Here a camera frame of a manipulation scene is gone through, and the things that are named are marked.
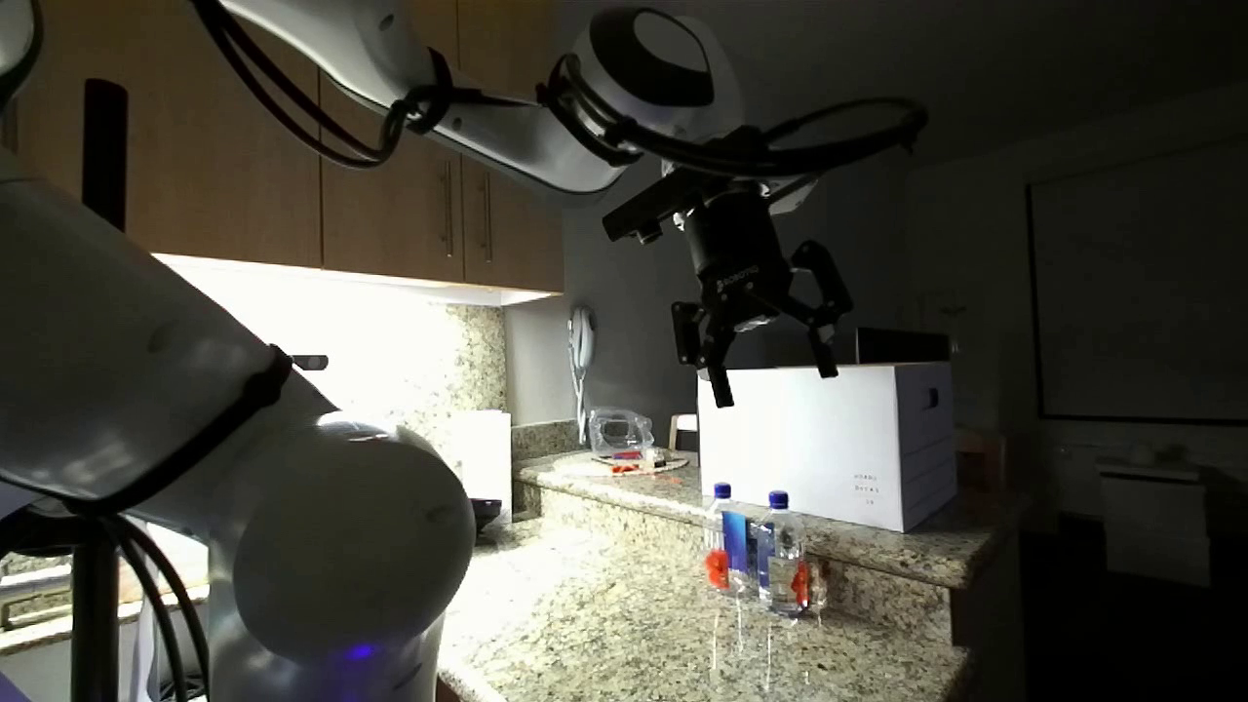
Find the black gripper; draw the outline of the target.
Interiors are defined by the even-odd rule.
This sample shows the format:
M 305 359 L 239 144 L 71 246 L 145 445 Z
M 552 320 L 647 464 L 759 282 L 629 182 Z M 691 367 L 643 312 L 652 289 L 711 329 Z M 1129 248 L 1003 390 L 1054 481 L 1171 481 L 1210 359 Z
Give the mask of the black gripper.
M 780 248 L 767 204 L 756 187 L 730 187 L 703 204 L 685 226 L 698 302 L 674 306 L 674 347 L 707 367 L 717 408 L 731 407 L 730 347 L 774 316 L 807 333 L 819 377 L 833 377 L 833 325 L 854 308 L 848 289 L 819 242 Z

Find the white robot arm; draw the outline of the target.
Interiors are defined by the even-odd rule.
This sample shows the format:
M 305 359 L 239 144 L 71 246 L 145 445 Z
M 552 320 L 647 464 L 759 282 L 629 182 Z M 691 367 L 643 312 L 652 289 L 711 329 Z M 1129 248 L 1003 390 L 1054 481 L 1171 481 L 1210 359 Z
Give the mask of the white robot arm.
M 388 140 L 431 137 L 552 192 L 604 192 L 638 157 L 665 177 L 608 216 L 647 238 L 681 216 L 711 231 L 681 359 L 726 372 L 765 316 L 832 329 L 847 296 L 789 296 L 767 207 L 873 151 L 865 137 L 794 150 L 731 124 L 703 25 L 653 7 L 594 18 L 530 100 L 453 87 L 393 0 L 196 0 L 241 17 L 383 113 Z M 0 181 L 0 482 L 14 512 L 63 506 L 156 562 L 152 525 L 209 545 L 213 586 L 175 672 L 206 702 L 438 702 L 440 615 L 474 545 L 471 504 L 419 441 L 345 423 L 291 359 L 63 192 Z

